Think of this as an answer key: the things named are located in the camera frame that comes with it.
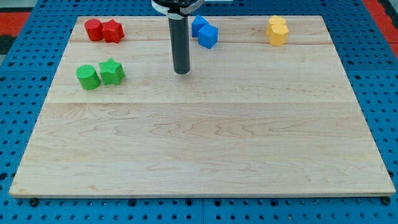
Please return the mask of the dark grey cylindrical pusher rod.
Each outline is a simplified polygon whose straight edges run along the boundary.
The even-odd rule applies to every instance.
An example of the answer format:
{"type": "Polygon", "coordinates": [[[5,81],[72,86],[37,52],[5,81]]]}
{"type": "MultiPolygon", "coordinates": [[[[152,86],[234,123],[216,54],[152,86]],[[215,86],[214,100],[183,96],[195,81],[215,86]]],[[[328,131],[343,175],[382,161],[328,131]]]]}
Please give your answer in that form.
{"type": "Polygon", "coordinates": [[[188,18],[169,14],[168,20],[174,72],[183,75],[190,71],[188,18]]]}

